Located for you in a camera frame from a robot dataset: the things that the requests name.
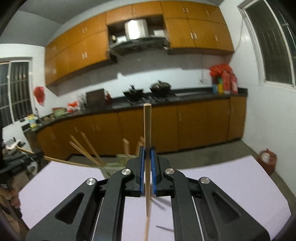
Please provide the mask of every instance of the stainless steel range hood duct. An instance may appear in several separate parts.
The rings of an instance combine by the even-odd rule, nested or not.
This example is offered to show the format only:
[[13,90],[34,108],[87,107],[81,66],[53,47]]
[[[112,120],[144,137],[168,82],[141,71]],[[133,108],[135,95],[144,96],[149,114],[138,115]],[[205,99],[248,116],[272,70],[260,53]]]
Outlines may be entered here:
[[124,29],[127,41],[109,46],[108,51],[115,56],[123,56],[147,49],[168,48],[170,45],[166,37],[149,35],[146,19],[125,22]]

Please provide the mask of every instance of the red plastic bag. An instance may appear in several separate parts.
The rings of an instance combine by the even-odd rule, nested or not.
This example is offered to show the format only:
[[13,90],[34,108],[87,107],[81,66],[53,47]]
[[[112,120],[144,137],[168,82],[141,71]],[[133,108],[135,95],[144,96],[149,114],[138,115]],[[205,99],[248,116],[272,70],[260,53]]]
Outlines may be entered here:
[[224,70],[229,73],[230,71],[232,71],[232,68],[228,64],[218,64],[210,67],[209,70],[211,71],[210,76],[215,78],[220,77]]
[[44,100],[45,100],[44,87],[37,86],[34,89],[33,93],[34,93],[34,96],[36,97],[39,105],[44,106]]

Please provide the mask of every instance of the white table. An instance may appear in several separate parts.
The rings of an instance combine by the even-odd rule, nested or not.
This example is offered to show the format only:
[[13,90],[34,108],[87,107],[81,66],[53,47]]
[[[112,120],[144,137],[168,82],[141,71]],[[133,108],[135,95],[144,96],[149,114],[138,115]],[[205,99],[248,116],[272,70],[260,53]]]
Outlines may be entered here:
[[[287,200],[252,156],[181,171],[194,179],[209,177],[257,220],[269,232],[271,239],[291,215]],[[49,163],[20,192],[23,220],[27,226],[32,228],[90,177],[103,179],[99,169]],[[145,198],[127,197],[122,241],[144,238],[145,220]],[[149,240],[174,240],[169,197],[153,198]]]

